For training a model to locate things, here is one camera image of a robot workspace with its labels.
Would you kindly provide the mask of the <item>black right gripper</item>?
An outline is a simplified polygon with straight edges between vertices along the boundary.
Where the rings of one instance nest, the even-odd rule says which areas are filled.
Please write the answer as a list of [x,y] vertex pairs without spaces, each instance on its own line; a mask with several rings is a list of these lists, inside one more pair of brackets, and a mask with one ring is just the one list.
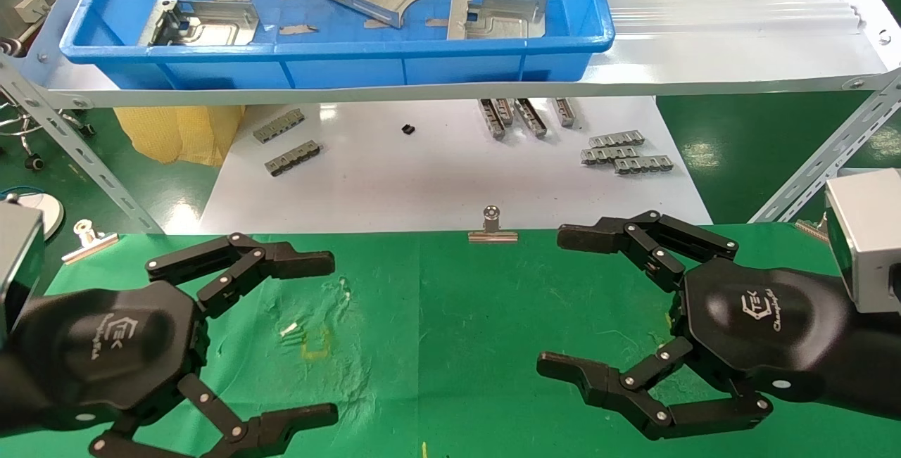
[[[756,391],[792,402],[852,402],[843,360],[854,307],[836,276],[737,265],[738,243],[656,210],[560,225],[557,246],[621,253],[666,293],[682,286],[679,330],[687,339],[628,371],[554,352],[537,359],[538,374],[576,386],[586,405],[615,411],[644,438],[753,429],[773,410]],[[686,272],[678,254],[705,263]],[[666,406],[651,396],[686,364],[729,397]]]

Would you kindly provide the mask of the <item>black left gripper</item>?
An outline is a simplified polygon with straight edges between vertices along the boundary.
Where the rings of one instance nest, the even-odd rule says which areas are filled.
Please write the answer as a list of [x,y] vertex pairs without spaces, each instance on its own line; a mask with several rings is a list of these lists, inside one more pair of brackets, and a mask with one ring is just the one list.
[[[296,433],[335,425],[338,407],[239,420],[196,375],[210,343],[206,318],[221,317],[265,279],[326,276],[335,267],[332,252],[300,253],[287,242],[233,233],[149,260],[146,287],[31,301],[14,326],[14,430],[75,431],[120,419],[94,439],[92,456],[183,457],[133,436],[184,398],[221,433],[203,457],[284,454]],[[175,287],[213,273],[196,301]]]

